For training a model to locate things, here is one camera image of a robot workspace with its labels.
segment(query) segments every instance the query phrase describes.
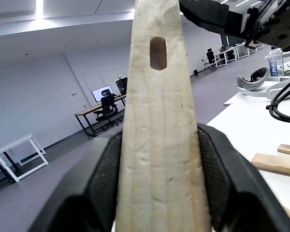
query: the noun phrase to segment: monitor screen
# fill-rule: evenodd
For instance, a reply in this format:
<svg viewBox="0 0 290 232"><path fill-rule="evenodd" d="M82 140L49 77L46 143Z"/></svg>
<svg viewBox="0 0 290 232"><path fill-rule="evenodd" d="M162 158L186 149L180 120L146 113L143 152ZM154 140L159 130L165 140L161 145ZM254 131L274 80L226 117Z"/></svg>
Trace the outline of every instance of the monitor screen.
<svg viewBox="0 0 290 232"><path fill-rule="evenodd" d="M101 93L102 93L103 90L106 90L106 89L110 90L111 93L113 93L113 90L112 90L111 86L104 86L102 88L95 89L95 90L91 91L94 99L96 100L96 102L100 102L101 101L101 98L104 97L104 96L102 96Z"/></svg>

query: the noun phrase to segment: ceiling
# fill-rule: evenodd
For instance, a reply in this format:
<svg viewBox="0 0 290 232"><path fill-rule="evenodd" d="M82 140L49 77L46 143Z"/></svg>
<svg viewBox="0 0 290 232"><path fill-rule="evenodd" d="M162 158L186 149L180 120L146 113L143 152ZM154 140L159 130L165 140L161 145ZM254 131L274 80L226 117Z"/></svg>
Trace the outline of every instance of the ceiling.
<svg viewBox="0 0 290 232"><path fill-rule="evenodd" d="M0 24L34 20L36 1L0 0ZM131 12L134 9L134 0L43 1L43 16L49 19L60 19L68 16L74 18L74 16L92 14L110 18L115 13ZM230 6L232 11L245 13L250 5L257 0L249 0L240 7L235 7L241 1L243 0L229 0L226 4ZM132 21L126 20L18 34L11 33L8 36L0 37L0 67L70 51L128 41L131 38L131 28Z"/></svg>
<svg viewBox="0 0 290 232"><path fill-rule="evenodd" d="M0 68L71 51L127 42L131 31L132 21L127 20L0 38Z"/></svg>
<svg viewBox="0 0 290 232"><path fill-rule="evenodd" d="M43 0L44 18L131 12L134 0ZM35 19L36 0L0 0L0 23Z"/></svg>
<svg viewBox="0 0 290 232"><path fill-rule="evenodd" d="M244 0L229 0L225 4L229 6L230 11L244 14L247 12L247 9L250 8L250 5L258 2L258 0L249 0L245 2L244 4L236 7L237 4L243 1Z"/></svg>

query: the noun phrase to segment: water bottle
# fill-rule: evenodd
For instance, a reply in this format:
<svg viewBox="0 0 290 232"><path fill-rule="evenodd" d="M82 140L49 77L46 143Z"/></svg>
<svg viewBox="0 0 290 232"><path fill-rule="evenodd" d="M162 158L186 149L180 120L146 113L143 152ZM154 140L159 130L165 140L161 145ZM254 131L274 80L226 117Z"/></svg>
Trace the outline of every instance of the water bottle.
<svg viewBox="0 0 290 232"><path fill-rule="evenodd" d="M284 60L282 50L280 48L269 52L269 65L271 76L284 76Z"/></svg>

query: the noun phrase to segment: bottle label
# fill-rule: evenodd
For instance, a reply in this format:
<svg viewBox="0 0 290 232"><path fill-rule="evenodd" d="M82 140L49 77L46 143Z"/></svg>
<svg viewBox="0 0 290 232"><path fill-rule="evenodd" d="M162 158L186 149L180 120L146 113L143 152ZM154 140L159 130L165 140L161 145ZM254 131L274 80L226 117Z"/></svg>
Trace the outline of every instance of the bottle label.
<svg viewBox="0 0 290 232"><path fill-rule="evenodd" d="M278 76L276 58L275 57L269 58L269 64L270 64L271 76Z"/></svg>

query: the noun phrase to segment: vr headset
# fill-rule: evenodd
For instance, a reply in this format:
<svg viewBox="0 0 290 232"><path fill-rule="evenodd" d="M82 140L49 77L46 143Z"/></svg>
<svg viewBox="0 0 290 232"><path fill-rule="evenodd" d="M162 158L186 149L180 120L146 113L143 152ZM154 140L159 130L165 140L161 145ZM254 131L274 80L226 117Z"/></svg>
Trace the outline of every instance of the vr headset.
<svg viewBox="0 0 290 232"><path fill-rule="evenodd" d="M277 93L279 93L290 82L290 79L278 82L277 84L269 87L267 90L261 91L258 88L261 87L266 80L268 80L269 74L270 70L263 67L256 70L248 80L242 76L238 76L236 78L237 89L240 92L252 97L266 97L272 100Z"/></svg>

